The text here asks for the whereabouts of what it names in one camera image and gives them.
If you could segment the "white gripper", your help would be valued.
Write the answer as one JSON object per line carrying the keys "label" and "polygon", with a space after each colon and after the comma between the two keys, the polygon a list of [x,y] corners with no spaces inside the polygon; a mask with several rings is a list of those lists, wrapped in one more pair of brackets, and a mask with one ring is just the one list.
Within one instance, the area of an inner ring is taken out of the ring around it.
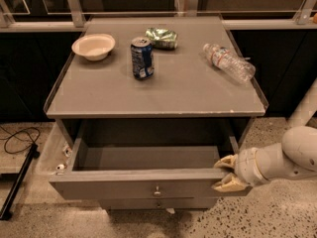
{"label": "white gripper", "polygon": [[249,148],[238,155],[228,155],[219,159],[214,164],[214,168],[230,173],[214,183],[212,188],[219,192],[234,192],[245,190],[249,185],[258,186],[268,183],[257,162],[258,150],[258,148]]}

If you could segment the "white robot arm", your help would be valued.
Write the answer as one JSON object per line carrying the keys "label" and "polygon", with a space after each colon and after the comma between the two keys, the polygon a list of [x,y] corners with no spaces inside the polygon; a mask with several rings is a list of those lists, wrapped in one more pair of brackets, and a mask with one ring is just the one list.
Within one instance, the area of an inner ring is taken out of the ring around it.
{"label": "white robot arm", "polygon": [[317,111],[317,79],[288,119],[290,128],[281,142],[249,148],[220,159],[215,168],[231,171],[212,188],[219,192],[245,190],[274,179],[308,179],[317,176],[317,129],[307,126]]}

